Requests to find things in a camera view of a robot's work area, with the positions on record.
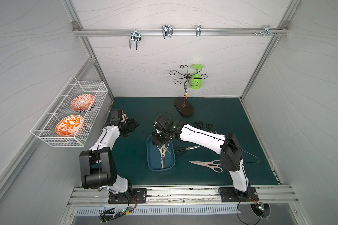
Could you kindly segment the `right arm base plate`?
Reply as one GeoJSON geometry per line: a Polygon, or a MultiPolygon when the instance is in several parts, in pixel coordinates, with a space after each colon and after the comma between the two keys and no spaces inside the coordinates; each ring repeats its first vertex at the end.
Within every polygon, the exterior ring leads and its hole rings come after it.
{"type": "Polygon", "coordinates": [[[234,187],[221,187],[218,189],[222,202],[255,202],[259,201],[259,197],[255,187],[250,186],[247,192],[241,192],[234,187]]]}

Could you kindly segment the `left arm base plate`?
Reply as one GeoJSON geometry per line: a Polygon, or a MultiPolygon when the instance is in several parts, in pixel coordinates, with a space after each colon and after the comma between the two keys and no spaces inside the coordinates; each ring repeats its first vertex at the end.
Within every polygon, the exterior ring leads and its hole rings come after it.
{"type": "Polygon", "coordinates": [[[146,188],[129,189],[127,192],[119,194],[113,194],[112,192],[109,192],[108,204],[142,204],[146,203],[146,196],[146,188]]]}

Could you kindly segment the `pink handled scissors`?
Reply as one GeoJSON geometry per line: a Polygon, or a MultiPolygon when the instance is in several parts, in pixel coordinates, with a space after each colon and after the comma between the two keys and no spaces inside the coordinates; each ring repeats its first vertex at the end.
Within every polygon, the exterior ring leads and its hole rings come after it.
{"type": "Polygon", "coordinates": [[[203,166],[212,169],[216,173],[222,173],[223,169],[221,168],[220,160],[213,160],[210,162],[204,161],[189,161],[190,163],[198,166],[203,166]]]}

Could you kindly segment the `cream handled scissors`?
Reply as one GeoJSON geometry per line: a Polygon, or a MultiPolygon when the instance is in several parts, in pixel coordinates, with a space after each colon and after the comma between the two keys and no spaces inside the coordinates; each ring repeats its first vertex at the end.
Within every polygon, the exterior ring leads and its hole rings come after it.
{"type": "Polygon", "coordinates": [[[171,157],[172,153],[170,150],[170,144],[157,145],[159,154],[161,157],[161,168],[166,169],[167,166],[172,162],[171,157]]]}

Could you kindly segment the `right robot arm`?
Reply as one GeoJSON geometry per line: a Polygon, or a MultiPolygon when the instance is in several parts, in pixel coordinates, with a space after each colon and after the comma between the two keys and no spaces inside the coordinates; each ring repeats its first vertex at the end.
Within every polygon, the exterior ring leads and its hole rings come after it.
{"type": "Polygon", "coordinates": [[[248,192],[250,184],[244,168],[242,149],[234,134],[210,133],[179,121],[153,122],[153,126],[156,129],[152,133],[153,144],[167,144],[177,139],[214,151],[220,155],[220,165],[230,173],[235,190],[242,193],[248,192]]]}

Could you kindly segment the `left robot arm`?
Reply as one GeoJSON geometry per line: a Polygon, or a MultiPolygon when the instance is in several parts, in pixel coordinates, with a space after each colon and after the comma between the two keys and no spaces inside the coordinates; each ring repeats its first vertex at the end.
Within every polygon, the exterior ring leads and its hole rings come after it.
{"type": "Polygon", "coordinates": [[[128,136],[139,124],[134,118],[109,122],[97,142],[79,156],[82,187],[109,190],[113,194],[130,192],[129,181],[117,173],[112,149],[120,136],[128,136]]]}

